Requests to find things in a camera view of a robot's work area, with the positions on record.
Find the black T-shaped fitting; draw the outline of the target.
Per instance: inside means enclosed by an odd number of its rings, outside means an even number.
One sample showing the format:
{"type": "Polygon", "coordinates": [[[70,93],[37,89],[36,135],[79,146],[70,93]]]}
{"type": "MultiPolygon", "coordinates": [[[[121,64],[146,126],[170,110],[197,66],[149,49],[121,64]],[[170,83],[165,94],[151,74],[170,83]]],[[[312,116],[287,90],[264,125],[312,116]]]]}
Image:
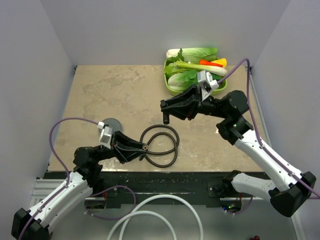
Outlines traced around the black T-shaped fitting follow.
{"type": "Polygon", "coordinates": [[[163,124],[168,125],[170,123],[170,116],[167,113],[163,113],[163,124]]]}

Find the grey shower head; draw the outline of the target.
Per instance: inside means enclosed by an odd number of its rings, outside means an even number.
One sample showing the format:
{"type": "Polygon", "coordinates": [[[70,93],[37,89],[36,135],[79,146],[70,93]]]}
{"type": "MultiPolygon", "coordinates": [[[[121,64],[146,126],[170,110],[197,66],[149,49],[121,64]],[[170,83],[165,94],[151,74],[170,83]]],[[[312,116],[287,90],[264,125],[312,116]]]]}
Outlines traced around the grey shower head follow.
{"type": "Polygon", "coordinates": [[[122,124],[120,123],[119,120],[117,120],[116,118],[106,118],[102,121],[105,125],[108,125],[110,128],[112,128],[113,132],[116,131],[122,131],[122,124]]]}

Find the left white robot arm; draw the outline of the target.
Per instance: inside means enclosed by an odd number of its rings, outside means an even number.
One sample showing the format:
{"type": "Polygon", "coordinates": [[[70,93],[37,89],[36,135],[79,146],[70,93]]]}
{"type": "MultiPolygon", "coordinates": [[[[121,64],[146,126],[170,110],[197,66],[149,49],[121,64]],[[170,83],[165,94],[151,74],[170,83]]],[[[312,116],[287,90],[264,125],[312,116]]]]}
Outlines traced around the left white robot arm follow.
{"type": "Polygon", "coordinates": [[[13,217],[11,235],[17,240],[49,240],[58,222],[73,207],[104,190],[99,161],[117,158],[128,163],[144,156],[149,147],[120,131],[110,137],[110,145],[79,147],[74,152],[75,168],[47,197],[28,210],[20,208],[13,217]]]}

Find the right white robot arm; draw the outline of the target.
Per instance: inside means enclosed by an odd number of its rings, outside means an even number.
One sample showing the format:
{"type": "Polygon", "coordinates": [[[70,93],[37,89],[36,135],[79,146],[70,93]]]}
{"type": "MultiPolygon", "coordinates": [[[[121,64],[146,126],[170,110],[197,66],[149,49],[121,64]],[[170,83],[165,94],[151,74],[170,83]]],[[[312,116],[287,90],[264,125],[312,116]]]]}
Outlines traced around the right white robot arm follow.
{"type": "Polygon", "coordinates": [[[269,201],[285,217],[291,217],[310,198],[316,176],[302,172],[277,154],[243,117],[249,111],[243,91],[233,90],[223,98],[203,97],[204,90],[191,85],[183,93],[161,100],[164,124],[169,116],[192,120],[197,114],[222,118],[216,125],[221,137],[248,155],[269,177],[252,177],[244,172],[232,171],[223,180],[223,192],[230,197],[245,193],[269,201]]]}

